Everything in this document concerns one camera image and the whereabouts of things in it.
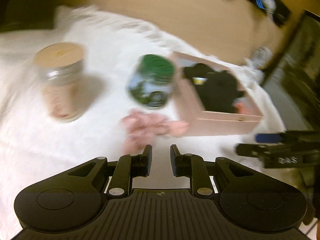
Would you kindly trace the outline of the pink ruffled sock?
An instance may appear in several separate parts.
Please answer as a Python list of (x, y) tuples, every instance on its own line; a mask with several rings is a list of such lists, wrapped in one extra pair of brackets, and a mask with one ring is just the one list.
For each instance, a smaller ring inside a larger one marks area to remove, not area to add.
[(137, 109), (122, 118), (120, 124), (125, 129), (124, 154), (136, 154), (152, 145), (157, 136), (181, 137), (189, 124), (186, 121), (172, 121), (158, 113), (145, 113)]

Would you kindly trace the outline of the black plush toy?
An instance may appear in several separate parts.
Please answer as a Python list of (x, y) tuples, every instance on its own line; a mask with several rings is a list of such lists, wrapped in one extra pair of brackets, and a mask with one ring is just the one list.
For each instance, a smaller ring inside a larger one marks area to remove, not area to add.
[(209, 112), (235, 113), (236, 99), (245, 95), (238, 90), (238, 81), (226, 70), (216, 71), (204, 63), (196, 63), (183, 67), (183, 77), (192, 83), (192, 77), (205, 77), (207, 81), (202, 86), (194, 86), (204, 106)]

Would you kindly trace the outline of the yellow rimmed round pouch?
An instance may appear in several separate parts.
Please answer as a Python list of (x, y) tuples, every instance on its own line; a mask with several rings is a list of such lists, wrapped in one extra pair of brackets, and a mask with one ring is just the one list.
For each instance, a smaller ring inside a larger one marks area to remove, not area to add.
[(207, 78), (205, 77), (192, 77), (192, 83), (194, 86), (202, 86), (206, 83)]

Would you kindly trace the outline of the coral knitted sock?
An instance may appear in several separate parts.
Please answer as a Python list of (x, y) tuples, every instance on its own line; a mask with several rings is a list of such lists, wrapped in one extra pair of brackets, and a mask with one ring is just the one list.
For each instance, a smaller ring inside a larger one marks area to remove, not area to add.
[(236, 113), (250, 115), (251, 111), (245, 106), (243, 102), (237, 102), (234, 104)]

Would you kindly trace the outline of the pink cardboard box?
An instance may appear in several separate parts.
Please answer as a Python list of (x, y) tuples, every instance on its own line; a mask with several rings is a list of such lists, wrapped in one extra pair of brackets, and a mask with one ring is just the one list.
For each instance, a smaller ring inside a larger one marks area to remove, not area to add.
[[(176, 70), (172, 99), (175, 103), (179, 119), (189, 124), (189, 128), (185, 133), (186, 136), (247, 134), (259, 125), (264, 117), (263, 113), (231, 68), (178, 52), (173, 52), (169, 56), (169, 59), (174, 64)], [(238, 90), (245, 92), (245, 95), (242, 98), (236, 99), (235, 103), (243, 102), (251, 111), (251, 114), (206, 111), (195, 87), (188, 79), (183, 77), (183, 67), (190, 67), (196, 63), (204, 63), (213, 70), (226, 70), (234, 75), (238, 81)]]

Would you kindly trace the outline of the green lid jar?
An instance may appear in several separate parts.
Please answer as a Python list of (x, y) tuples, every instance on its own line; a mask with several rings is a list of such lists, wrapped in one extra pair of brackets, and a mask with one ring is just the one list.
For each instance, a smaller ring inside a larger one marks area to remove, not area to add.
[(131, 76), (127, 91), (141, 105), (163, 107), (171, 96), (175, 67), (162, 56), (146, 54)]

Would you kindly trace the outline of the white textured table cloth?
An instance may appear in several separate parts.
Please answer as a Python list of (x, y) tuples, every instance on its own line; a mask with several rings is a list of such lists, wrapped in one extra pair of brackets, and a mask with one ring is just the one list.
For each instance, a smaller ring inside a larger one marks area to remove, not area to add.
[[(21, 230), (14, 200), (25, 187), (98, 156), (118, 159), (119, 120), (136, 103), (126, 82), (144, 54), (202, 54), (155, 25), (94, 7), (56, 10), (54, 30), (1, 35), (1, 239)], [(83, 44), (85, 111), (73, 122), (51, 119), (41, 100), (33, 56), (61, 41)]]

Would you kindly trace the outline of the clear jar tan lid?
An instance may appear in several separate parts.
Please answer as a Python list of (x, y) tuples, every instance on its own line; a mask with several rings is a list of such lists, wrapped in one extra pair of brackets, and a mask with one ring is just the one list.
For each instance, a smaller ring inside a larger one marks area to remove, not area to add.
[(59, 121), (73, 121), (82, 112), (80, 94), (85, 50), (74, 42), (49, 45), (33, 58), (48, 115)]

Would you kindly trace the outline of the black monitor base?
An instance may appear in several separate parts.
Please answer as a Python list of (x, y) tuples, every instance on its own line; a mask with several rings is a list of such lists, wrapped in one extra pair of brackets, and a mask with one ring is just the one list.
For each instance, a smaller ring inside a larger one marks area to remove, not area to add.
[(1, 0), (1, 32), (52, 29), (57, 0)]

